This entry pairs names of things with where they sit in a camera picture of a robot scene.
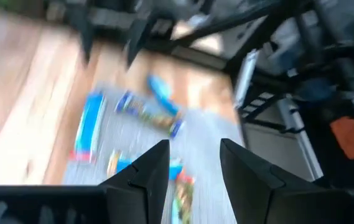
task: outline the wooden deck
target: wooden deck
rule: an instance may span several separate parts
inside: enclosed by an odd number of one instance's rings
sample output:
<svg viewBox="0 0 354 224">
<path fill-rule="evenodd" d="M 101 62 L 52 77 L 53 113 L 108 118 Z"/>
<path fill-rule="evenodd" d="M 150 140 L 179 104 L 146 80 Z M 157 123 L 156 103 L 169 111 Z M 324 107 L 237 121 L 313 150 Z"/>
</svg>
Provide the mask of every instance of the wooden deck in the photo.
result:
<svg viewBox="0 0 354 224">
<path fill-rule="evenodd" d="M 121 47 L 101 42 L 83 68 L 78 41 L 64 27 L 0 15 L 0 184 L 61 183 L 85 97 L 98 84 L 148 95 L 153 72 L 176 103 L 237 121 L 226 76 L 149 52 L 126 72 Z M 217 50 L 214 42 L 199 45 Z"/>
</svg>

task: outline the toy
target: toy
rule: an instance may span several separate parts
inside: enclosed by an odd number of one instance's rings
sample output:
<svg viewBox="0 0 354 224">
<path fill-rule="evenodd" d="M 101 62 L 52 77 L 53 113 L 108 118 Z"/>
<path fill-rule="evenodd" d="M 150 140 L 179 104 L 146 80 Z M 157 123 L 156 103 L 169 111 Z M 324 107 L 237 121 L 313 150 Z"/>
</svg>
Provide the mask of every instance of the toy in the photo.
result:
<svg viewBox="0 0 354 224">
<path fill-rule="evenodd" d="M 105 110 L 105 97 L 102 93 L 87 96 L 80 124 L 78 125 L 72 159 L 95 162 L 98 152 L 99 130 Z"/>
<path fill-rule="evenodd" d="M 175 179 L 175 196 L 172 201 L 171 224 L 189 224 L 192 212 L 194 179 L 183 170 Z"/>
<path fill-rule="evenodd" d="M 163 80 L 153 74 L 147 77 L 147 85 L 151 89 L 153 95 L 159 104 L 167 110 L 172 116 L 177 116 L 179 108 L 170 100 L 171 89 L 163 82 Z"/>
<path fill-rule="evenodd" d="M 116 112 L 127 113 L 147 121 L 154 126 L 167 130 L 170 137 L 175 137 L 181 128 L 183 121 L 179 117 L 172 117 L 154 103 L 140 98 L 127 91 L 119 100 Z"/>
</svg>

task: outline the colorful wrapper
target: colorful wrapper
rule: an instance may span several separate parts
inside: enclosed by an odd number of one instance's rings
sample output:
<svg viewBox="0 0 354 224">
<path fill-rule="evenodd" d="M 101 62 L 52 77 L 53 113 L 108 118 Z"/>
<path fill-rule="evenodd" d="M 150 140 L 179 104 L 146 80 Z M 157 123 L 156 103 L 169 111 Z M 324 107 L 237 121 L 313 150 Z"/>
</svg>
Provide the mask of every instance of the colorful wrapper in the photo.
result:
<svg viewBox="0 0 354 224">
<path fill-rule="evenodd" d="M 167 114 L 159 105 L 135 96 L 130 91 L 127 91 L 119 100 L 116 112 L 137 116 L 143 121 L 166 130 L 172 138 L 177 135 L 183 124 L 182 119 Z"/>
<path fill-rule="evenodd" d="M 71 152 L 72 160 L 95 162 L 105 104 L 105 97 L 102 93 L 90 93 L 87 96 L 78 125 L 75 148 Z"/>
<path fill-rule="evenodd" d="M 175 180 L 175 197 L 172 202 L 171 224 L 189 224 L 192 213 L 193 183 L 182 171 Z"/>
</svg>

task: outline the gray mat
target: gray mat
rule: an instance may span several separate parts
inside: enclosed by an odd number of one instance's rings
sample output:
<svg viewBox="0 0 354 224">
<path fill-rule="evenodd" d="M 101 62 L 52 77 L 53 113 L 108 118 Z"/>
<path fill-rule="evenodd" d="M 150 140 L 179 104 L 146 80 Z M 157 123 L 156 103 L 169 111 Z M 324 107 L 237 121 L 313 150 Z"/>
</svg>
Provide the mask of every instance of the gray mat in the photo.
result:
<svg viewBox="0 0 354 224">
<path fill-rule="evenodd" d="M 100 132 L 100 152 L 95 165 L 70 162 L 64 184 L 96 185 L 106 179 L 110 154 L 142 154 L 167 139 L 166 133 L 154 129 L 127 114 L 116 114 L 114 108 L 123 91 L 106 89 L 106 111 Z M 224 185 L 220 165 L 220 139 L 230 138 L 241 144 L 238 126 L 216 114 L 188 110 L 184 127 L 170 140 L 171 157 L 182 159 L 186 173 L 195 178 L 192 223 L 236 223 Z M 162 223 L 170 223 L 174 185 L 167 189 Z"/>
</svg>

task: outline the floor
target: floor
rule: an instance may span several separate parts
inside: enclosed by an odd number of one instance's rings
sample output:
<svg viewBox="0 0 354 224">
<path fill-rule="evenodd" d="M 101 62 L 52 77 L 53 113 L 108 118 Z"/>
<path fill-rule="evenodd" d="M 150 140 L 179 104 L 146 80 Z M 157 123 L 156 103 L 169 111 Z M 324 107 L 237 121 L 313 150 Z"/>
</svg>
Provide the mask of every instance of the floor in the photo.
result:
<svg viewBox="0 0 354 224">
<path fill-rule="evenodd" d="M 126 72 L 123 55 L 97 42 L 83 67 L 70 30 L 0 14 L 0 184 L 61 183 L 86 94 L 97 85 L 148 95 L 152 72 L 172 87 L 176 103 L 237 121 L 226 76 L 149 52 Z"/>
</svg>

